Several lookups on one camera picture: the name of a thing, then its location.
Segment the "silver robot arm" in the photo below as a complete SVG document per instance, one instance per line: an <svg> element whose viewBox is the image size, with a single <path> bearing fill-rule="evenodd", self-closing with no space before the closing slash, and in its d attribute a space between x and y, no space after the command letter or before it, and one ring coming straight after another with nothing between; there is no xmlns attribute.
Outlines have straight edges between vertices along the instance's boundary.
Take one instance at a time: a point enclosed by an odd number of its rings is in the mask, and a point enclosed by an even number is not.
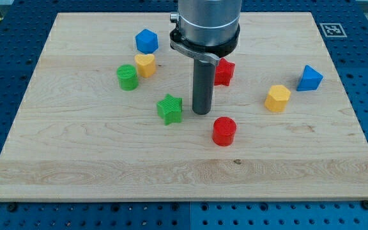
<svg viewBox="0 0 368 230"><path fill-rule="evenodd" d="M205 115L212 105L216 67L232 53L240 35L242 0L179 0L170 13L173 50L192 58L192 110Z"/></svg>

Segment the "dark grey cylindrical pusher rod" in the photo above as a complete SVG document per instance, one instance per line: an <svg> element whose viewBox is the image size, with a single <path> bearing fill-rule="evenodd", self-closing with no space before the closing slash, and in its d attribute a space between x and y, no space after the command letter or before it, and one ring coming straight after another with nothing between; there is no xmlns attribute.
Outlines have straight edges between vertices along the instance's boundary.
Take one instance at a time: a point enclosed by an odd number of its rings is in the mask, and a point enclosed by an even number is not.
<svg viewBox="0 0 368 230"><path fill-rule="evenodd" d="M199 115L210 112L215 82L215 66L211 63L194 60L192 110Z"/></svg>

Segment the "black clamp ring mount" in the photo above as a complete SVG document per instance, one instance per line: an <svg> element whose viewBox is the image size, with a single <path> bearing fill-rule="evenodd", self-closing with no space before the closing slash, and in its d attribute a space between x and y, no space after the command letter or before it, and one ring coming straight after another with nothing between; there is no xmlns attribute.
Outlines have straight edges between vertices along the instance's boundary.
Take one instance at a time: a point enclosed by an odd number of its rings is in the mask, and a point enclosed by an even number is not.
<svg viewBox="0 0 368 230"><path fill-rule="evenodd" d="M197 45L188 41L176 26L170 33L170 47L186 57L197 61L204 61L213 66L217 66L221 58L229 55L236 48L240 35L240 25L238 25L234 36L227 41L216 46Z"/></svg>

